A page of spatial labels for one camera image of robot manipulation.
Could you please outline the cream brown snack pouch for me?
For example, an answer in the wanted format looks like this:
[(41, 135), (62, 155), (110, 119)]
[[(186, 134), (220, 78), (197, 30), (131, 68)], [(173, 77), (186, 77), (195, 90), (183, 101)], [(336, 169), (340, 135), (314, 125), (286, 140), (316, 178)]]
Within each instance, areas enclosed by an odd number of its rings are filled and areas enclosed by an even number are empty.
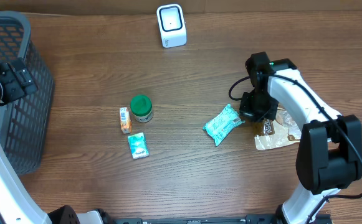
[(256, 149), (259, 151), (276, 149), (299, 143), (301, 130), (288, 111), (278, 107), (274, 120), (265, 118), (253, 124)]

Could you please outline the teal snack packet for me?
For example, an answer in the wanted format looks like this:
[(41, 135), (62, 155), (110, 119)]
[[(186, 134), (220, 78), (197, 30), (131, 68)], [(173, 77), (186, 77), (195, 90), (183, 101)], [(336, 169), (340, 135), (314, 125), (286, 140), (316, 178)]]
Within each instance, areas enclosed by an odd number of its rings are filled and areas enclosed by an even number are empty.
[(230, 104), (227, 104), (224, 109), (215, 118), (208, 121), (202, 129), (213, 138), (215, 146), (218, 146), (234, 128), (244, 123), (245, 121), (241, 120), (238, 112)]

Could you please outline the small teal tissue pack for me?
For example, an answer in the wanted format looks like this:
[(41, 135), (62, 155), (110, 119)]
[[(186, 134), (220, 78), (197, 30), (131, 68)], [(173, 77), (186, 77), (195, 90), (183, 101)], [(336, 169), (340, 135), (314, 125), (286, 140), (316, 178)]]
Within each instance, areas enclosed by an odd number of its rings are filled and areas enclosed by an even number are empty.
[(128, 136), (128, 143), (133, 159), (141, 159), (150, 155), (144, 133)]

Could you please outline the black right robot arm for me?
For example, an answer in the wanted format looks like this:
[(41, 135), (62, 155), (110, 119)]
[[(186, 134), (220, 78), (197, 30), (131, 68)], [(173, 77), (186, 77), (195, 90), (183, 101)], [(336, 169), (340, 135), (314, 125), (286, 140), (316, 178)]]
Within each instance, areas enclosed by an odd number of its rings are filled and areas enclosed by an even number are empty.
[(282, 105), (301, 130), (295, 167), (299, 183), (273, 214), (247, 215), (246, 223), (331, 223), (320, 209), (333, 198), (362, 198), (362, 124), (328, 106), (288, 58), (265, 52), (245, 62), (253, 90), (241, 98), (240, 114), (251, 122), (275, 119)]

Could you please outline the small orange carton box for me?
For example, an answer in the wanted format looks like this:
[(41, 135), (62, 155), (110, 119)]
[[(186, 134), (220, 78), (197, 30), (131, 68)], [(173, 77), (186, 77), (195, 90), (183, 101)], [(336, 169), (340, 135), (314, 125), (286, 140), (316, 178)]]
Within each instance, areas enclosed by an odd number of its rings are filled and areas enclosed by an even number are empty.
[(120, 127), (123, 134), (130, 134), (132, 130), (132, 123), (130, 113), (127, 107), (121, 107), (120, 113)]

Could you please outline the green lid seasoning jar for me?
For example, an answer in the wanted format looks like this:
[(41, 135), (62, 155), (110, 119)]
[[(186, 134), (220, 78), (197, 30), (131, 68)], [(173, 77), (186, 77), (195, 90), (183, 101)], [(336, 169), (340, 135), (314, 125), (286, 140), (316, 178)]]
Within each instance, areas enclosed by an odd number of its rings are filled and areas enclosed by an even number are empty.
[(130, 109), (135, 119), (147, 123), (153, 118), (153, 105), (146, 95), (136, 95), (131, 99)]

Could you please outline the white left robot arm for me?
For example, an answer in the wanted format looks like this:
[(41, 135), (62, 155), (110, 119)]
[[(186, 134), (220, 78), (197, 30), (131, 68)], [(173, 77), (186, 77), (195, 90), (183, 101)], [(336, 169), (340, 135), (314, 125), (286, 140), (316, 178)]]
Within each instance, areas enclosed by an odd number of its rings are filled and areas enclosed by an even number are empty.
[[(0, 106), (16, 101), (38, 90), (22, 58), (0, 63)], [(92, 210), (76, 213), (64, 205), (50, 213), (44, 212), (33, 201), (0, 143), (0, 223), (99, 223), (101, 214)]]

